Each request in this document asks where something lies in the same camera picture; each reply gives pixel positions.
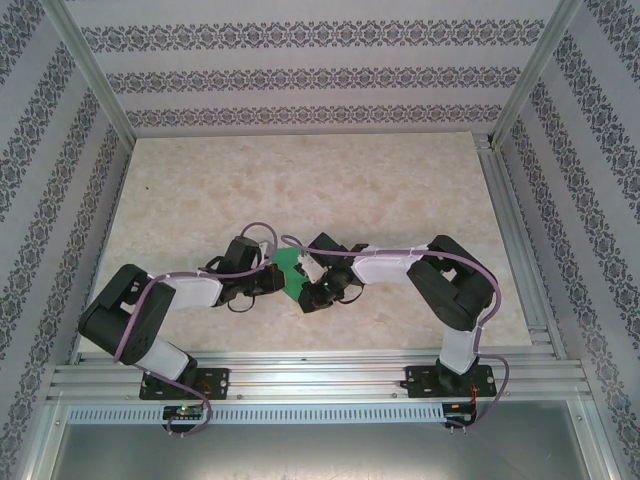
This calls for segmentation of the green paper sheet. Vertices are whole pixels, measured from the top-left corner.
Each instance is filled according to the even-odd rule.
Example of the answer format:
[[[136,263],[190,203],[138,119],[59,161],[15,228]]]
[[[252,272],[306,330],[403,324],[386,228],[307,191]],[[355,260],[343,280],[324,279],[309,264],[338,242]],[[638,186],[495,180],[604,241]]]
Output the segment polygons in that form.
[[[281,248],[277,251],[273,263],[283,272],[285,278],[284,293],[294,302],[298,302],[303,284],[309,281],[303,261],[307,257],[296,248]]]

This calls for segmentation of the grey metal sheet panel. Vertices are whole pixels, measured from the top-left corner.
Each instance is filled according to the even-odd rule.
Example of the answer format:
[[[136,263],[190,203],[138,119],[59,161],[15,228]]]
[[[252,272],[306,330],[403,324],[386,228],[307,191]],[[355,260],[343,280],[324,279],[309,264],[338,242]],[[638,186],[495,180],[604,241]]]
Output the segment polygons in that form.
[[[485,440],[432,425],[72,425],[52,480],[590,480],[570,436]]]

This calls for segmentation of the left circuit board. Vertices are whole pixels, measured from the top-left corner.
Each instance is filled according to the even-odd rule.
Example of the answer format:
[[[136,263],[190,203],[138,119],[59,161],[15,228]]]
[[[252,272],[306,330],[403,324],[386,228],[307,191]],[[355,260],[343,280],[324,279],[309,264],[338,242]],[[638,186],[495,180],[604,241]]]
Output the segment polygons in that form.
[[[165,406],[162,412],[162,419],[164,421],[169,421],[171,419],[200,421],[202,418],[203,408],[196,405]]]

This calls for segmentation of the circuit board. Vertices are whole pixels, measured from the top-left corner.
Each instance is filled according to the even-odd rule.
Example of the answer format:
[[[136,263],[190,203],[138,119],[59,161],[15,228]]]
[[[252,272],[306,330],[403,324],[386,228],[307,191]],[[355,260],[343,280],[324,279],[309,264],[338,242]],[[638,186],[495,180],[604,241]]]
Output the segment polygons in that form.
[[[203,408],[196,405],[165,406],[162,412],[162,419],[164,421],[169,421],[171,419],[200,421],[202,418]]]
[[[444,404],[444,417],[464,425],[473,424],[476,420],[477,408],[475,404]]]

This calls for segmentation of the right circuit board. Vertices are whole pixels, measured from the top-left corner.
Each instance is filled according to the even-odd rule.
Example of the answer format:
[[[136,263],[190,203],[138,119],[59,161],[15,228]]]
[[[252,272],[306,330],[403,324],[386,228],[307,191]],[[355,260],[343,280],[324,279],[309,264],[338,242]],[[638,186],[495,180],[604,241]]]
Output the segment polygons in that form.
[[[476,420],[477,408],[475,404],[444,404],[444,417],[464,425],[473,424]]]

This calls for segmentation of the aluminium mounting rail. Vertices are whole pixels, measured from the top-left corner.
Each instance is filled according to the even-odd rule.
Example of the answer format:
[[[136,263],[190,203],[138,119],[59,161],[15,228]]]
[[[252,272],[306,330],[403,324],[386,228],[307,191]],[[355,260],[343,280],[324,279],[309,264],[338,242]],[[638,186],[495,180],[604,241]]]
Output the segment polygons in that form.
[[[497,382],[507,384],[506,401],[574,400],[593,390],[579,360],[560,360],[549,345],[493,349],[487,363]],[[311,353],[206,353],[203,367],[230,372],[230,403],[404,402],[400,387],[409,365],[435,362],[435,350],[321,351]],[[86,353],[78,363],[58,366],[46,393],[66,404],[136,403],[142,374]]]

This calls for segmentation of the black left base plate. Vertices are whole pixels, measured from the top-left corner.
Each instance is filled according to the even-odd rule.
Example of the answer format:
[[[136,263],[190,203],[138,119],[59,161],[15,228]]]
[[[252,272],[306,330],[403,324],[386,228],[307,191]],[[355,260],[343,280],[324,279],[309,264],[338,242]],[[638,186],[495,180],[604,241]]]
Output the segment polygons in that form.
[[[209,400],[225,400],[229,387],[229,370],[224,368],[195,368],[181,375],[176,383],[205,396]],[[141,400],[197,400],[198,396],[144,374],[139,390]]]

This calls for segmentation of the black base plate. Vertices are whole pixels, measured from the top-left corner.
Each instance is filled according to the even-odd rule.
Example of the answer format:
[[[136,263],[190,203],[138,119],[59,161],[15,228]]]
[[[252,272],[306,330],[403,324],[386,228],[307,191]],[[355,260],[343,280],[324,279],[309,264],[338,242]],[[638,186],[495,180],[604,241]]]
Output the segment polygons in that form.
[[[181,375],[176,383],[205,396],[209,400],[225,400],[229,387],[229,370],[224,368],[195,368]],[[141,400],[197,400],[198,396],[144,374],[139,390]]]
[[[493,370],[488,365],[474,364],[464,374],[436,365],[407,366],[406,378],[400,383],[410,398],[493,398],[497,388]]]

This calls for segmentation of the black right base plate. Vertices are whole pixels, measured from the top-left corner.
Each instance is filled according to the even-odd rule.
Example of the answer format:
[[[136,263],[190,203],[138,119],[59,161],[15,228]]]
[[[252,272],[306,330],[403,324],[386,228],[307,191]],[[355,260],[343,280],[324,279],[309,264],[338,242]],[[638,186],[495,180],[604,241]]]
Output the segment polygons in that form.
[[[497,388],[493,370],[488,365],[474,364],[464,374],[436,365],[407,366],[406,378],[400,383],[410,398],[493,398]]]

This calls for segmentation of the aluminium side rail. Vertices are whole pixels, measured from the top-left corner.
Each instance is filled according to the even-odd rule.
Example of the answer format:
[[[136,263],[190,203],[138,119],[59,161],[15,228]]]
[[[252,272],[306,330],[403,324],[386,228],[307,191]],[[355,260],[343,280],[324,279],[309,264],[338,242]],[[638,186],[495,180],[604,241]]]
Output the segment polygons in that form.
[[[473,141],[530,337],[545,331],[556,358],[566,360],[566,350],[502,157],[493,149],[488,135],[473,134]]]

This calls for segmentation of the aluminium frame post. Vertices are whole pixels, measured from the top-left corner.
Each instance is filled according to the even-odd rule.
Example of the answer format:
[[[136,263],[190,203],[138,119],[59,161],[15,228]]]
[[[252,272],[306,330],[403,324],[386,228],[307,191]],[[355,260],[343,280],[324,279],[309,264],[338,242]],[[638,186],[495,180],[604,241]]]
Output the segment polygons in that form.
[[[497,150],[505,141],[513,123],[520,114],[527,98],[536,85],[559,44],[564,32],[572,22],[583,0],[559,0],[549,22],[543,29],[529,60],[517,80],[515,87],[502,109],[490,135],[491,147]]]
[[[116,94],[96,60],[65,0],[39,0],[57,33],[74,58],[128,153],[135,148],[136,134]]]

